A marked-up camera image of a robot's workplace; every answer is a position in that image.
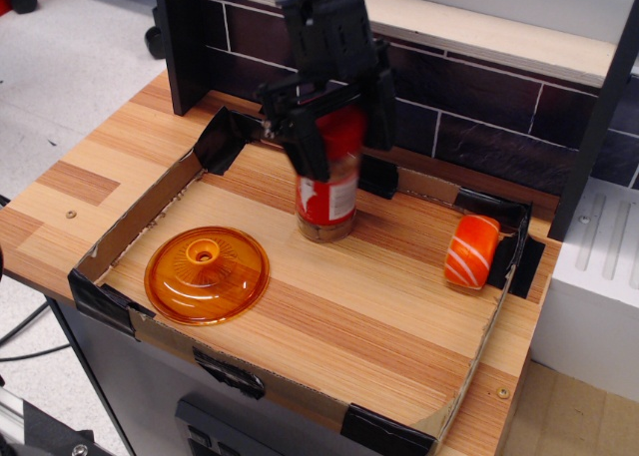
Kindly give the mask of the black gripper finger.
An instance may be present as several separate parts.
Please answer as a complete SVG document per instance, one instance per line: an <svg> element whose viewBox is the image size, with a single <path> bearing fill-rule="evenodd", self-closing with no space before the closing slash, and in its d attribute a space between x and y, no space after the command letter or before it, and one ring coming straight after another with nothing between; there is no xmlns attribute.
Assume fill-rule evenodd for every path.
<svg viewBox="0 0 639 456"><path fill-rule="evenodd" d="M390 69L380 70L361 82L360 104L368 121L363 144L370 149L389 151L396 132L395 88Z"/></svg>
<svg viewBox="0 0 639 456"><path fill-rule="evenodd" d="M284 148L298 176L329 180L323 139L312 113L292 111L282 118L268 117L264 128L265 137Z"/></svg>

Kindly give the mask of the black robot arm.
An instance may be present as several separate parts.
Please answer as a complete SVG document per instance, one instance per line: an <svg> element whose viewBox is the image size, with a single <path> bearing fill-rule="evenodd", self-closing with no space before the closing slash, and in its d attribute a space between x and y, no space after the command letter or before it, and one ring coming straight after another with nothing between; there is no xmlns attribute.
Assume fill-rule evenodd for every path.
<svg viewBox="0 0 639 456"><path fill-rule="evenodd" d="M281 145L299 176L330 178L317 120L350 104L367 116L366 147L388 151L396 131L388 44L371 31L364 0L276 0L296 72L259 86L267 139Z"/></svg>

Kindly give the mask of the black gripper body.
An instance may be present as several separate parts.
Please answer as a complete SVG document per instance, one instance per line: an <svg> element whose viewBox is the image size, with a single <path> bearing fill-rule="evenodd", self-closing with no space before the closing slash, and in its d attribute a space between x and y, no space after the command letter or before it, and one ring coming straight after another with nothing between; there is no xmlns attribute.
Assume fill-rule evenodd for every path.
<svg viewBox="0 0 639 456"><path fill-rule="evenodd" d="M297 72L262 84L266 117L292 111L322 116L360 101L360 84L389 69L387 44L373 37L364 0L276 0Z"/></svg>

